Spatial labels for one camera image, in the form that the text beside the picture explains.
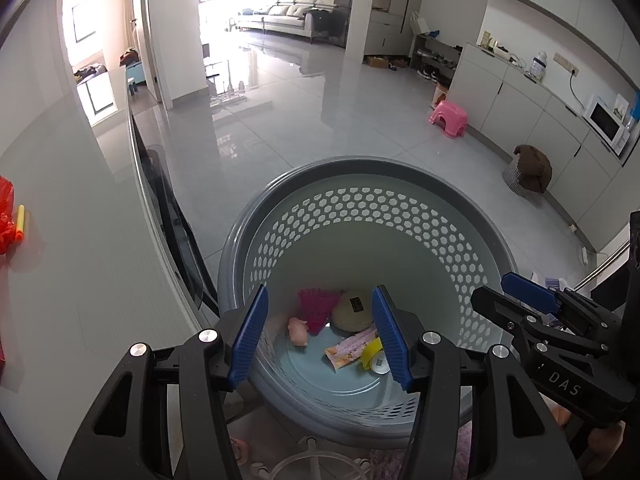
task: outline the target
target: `curtain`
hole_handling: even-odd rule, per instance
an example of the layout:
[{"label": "curtain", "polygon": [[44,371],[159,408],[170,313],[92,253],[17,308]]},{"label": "curtain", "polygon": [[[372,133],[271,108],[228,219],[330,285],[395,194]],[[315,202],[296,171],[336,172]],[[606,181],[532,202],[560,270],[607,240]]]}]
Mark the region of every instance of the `curtain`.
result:
[{"label": "curtain", "polygon": [[135,18],[133,14],[133,0],[124,0],[124,24],[126,29],[125,38],[127,40],[128,46],[134,46],[138,52],[140,49],[138,47],[138,38],[134,33],[134,24],[131,23],[131,20]]}]

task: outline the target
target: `plaid basket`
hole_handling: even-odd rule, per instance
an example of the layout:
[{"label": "plaid basket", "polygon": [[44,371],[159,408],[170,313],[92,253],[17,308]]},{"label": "plaid basket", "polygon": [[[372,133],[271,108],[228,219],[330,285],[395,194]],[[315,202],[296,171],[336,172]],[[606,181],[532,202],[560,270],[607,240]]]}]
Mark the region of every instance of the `plaid basket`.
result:
[{"label": "plaid basket", "polygon": [[509,189],[511,189],[516,195],[526,197],[528,191],[520,185],[520,177],[522,174],[518,169],[519,160],[520,154],[517,154],[502,172],[502,179],[504,180],[504,183],[509,186]]}]

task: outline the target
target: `refrigerator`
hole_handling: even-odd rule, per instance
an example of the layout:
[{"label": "refrigerator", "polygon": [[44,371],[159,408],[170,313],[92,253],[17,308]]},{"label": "refrigerator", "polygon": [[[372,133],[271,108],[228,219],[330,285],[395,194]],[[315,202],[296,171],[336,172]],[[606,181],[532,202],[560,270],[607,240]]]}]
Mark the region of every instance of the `refrigerator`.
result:
[{"label": "refrigerator", "polygon": [[332,33],[330,42],[343,48],[347,45],[347,33],[349,31],[349,16],[353,0],[334,0],[336,6],[332,13]]}]

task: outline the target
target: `metal screw head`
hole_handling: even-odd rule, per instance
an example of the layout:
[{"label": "metal screw head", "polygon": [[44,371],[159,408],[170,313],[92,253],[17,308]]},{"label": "metal screw head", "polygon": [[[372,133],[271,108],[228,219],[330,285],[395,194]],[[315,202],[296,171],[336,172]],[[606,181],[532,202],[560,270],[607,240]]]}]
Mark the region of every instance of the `metal screw head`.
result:
[{"label": "metal screw head", "polygon": [[218,332],[215,330],[203,330],[198,334],[198,339],[203,343],[211,343],[218,338]]},{"label": "metal screw head", "polygon": [[422,340],[427,343],[427,345],[437,345],[441,339],[440,334],[435,332],[425,332],[422,334]]},{"label": "metal screw head", "polygon": [[509,355],[509,349],[503,345],[494,346],[492,352],[496,357],[499,357],[500,359],[504,359],[505,357],[507,357],[507,355]]},{"label": "metal screw head", "polygon": [[146,353],[146,345],[144,343],[136,343],[131,347],[129,353],[133,355],[133,357],[140,357]]}]

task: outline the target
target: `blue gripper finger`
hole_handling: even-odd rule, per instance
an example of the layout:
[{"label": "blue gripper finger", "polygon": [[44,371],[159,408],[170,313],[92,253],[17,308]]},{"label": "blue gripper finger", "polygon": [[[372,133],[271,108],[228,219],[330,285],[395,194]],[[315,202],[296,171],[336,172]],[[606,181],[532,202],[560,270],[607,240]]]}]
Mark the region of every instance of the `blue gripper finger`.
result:
[{"label": "blue gripper finger", "polygon": [[393,307],[388,304],[379,287],[373,289],[371,309],[391,374],[394,380],[407,392],[414,382],[410,372],[409,348],[396,323]]},{"label": "blue gripper finger", "polygon": [[261,285],[244,316],[244,321],[231,349],[229,373],[226,378],[234,389],[249,374],[249,367],[254,358],[255,348],[258,346],[268,311],[269,295],[267,288]]},{"label": "blue gripper finger", "polygon": [[555,314],[560,310],[554,293],[519,274],[514,272],[505,274],[500,280],[500,285],[505,293],[528,304],[542,314]]}]

